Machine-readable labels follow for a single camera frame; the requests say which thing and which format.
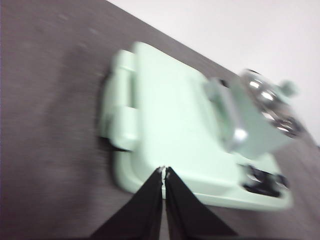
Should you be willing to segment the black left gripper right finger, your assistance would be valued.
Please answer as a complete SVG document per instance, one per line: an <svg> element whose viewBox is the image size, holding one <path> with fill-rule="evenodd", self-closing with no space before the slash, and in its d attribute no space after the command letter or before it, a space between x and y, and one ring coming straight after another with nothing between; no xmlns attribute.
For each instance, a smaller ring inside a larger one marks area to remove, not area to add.
<svg viewBox="0 0 320 240"><path fill-rule="evenodd" d="M165 198L172 240L237 239L237 232L203 205L171 167L165 171Z"/></svg>

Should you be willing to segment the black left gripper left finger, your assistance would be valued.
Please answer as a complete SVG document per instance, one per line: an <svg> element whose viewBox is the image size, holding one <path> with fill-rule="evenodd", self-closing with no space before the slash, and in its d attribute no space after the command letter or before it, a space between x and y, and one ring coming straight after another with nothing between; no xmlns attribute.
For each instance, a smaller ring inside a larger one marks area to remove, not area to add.
<svg viewBox="0 0 320 240"><path fill-rule="evenodd" d="M91 236L91 240L158 240L163 198L158 167L132 198Z"/></svg>

